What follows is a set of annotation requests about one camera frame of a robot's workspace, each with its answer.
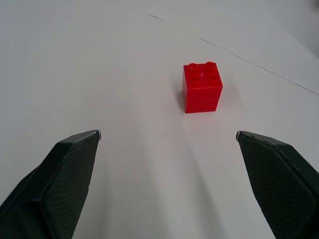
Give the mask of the red toy brick stack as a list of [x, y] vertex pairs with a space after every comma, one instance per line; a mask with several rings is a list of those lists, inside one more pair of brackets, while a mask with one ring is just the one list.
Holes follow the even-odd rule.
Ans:
[[185, 113], [216, 111], [222, 88], [216, 63], [184, 65], [182, 95]]

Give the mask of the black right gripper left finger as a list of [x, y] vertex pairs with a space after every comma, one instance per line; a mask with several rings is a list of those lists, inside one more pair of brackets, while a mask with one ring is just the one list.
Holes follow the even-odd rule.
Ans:
[[0, 205], [0, 239], [72, 239], [100, 139], [90, 130], [57, 142]]

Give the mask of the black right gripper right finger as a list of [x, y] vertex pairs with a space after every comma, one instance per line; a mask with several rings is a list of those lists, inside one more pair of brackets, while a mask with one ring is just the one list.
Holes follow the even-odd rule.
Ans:
[[276, 239], [319, 239], [319, 172], [291, 145], [247, 131], [236, 140]]

